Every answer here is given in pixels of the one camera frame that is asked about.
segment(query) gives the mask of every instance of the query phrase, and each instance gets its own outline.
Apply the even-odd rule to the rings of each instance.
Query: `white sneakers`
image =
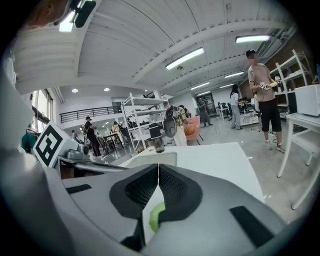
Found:
[[[267,150],[272,150],[272,147],[271,147],[271,144],[270,144],[270,141],[269,140],[265,140],[264,141],[264,143],[263,143],[263,145],[265,146],[265,148],[267,149]],[[282,147],[282,145],[276,145],[276,148],[275,148],[276,150],[279,150],[280,152],[282,152],[282,153],[285,153],[286,152],[286,150]]]

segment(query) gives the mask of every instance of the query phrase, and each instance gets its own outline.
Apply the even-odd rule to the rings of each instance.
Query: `woman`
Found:
[[[232,86],[232,90],[230,93],[230,105],[232,109],[232,124],[231,129],[236,130],[242,130],[240,127],[240,111],[239,111],[239,103],[241,103],[239,100],[239,91],[238,91],[238,85],[234,84]]]
[[[120,132],[120,127],[119,127],[119,124],[117,123],[117,121],[114,121],[112,128],[113,128],[113,132],[118,134],[121,143],[124,144],[124,138],[122,137],[122,134]]]

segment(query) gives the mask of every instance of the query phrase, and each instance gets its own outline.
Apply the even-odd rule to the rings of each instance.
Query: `pink armchair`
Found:
[[[186,135],[187,141],[196,141],[200,145],[198,138],[200,137],[202,140],[204,140],[200,135],[200,116],[191,117],[188,118],[188,124],[187,127],[194,126],[194,133],[191,135]]]

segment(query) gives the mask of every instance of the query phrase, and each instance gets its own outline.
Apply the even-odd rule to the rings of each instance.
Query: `metal shelving unit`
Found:
[[[126,107],[133,107],[132,111],[129,111],[128,108]],[[136,110],[137,106],[144,106],[148,107],[146,110]],[[140,122],[138,120],[138,117],[144,117],[144,116],[152,116],[152,115],[157,115],[157,114],[162,114],[166,111],[166,109],[169,107],[169,101],[166,99],[158,99],[158,98],[141,98],[141,97],[133,97],[132,93],[130,92],[130,96],[121,104],[121,110],[124,116],[124,121],[126,124],[126,127],[129,128],[127,118],[134,118],[137,127],[130,128],[129,130],[129,136],[131,143],[133,145],[134,150],[137,149],[139,142],[142,141],[144,150],[147,149],[145,140],[150,138],[150,133],[149,134],[144,134],[142,132],[143,128],[148,127],[151,124],[155,123],[160,123],[164,121],[163,116],[161,116],[160,120],[155,120],[147,124],[140,125]],[[138,138],[133,138],[131,135],[131,132],[137,131],[139,132]]]
[[[286,100],[286,104],[278,104],[278,107],[281,108],[287,108],[288,111],[288,107],[289,107],[289,99],[288,99],[288,94],[290,93],[294,93],[294,90],[289,91],[287,89],[287,82],[289,81],[293,81],[294,79],[303,77],[303,81],[304,81],[304,86],[307,86],[307,78],[306,76],[311,76],[311,78],[313,78],[313,74],[310,70],[310,65],[308,62],[308,59],[305,55],[304,52],[302,53],[296,53],[296,51],[293,49],[292,50],[293,56],[291,58],[289,58],[288,60],[286,60],[284,63],[279,64],[276,63],[276,68],[273,69],[272,71],[270,71],[270,75],[272,73],[274,74],[279,74],[282,84],[283,84],[283,91],[282,92],[278,92],[275,95],[285,95],[285,100]],[[307,65],[309,66],[309,69],[307,69],[302,63],[301,60],[306,60]],[[294,64],[298,64],[299,66],[299,70],[295,71],[295,72],[291,72],[290,67]],[[289,75],[288,76],[284,76],[283,71],[284,70],[288,70]]]

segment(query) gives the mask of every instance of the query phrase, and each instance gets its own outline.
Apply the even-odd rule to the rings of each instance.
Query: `black cap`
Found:
[[[254,50],[254,49],[251,49],[251,50],[247,50],[245,52],[245,55],[247,58],[249,58],[249,56],[252,56],[253,54],[256,54],[257,52]]]

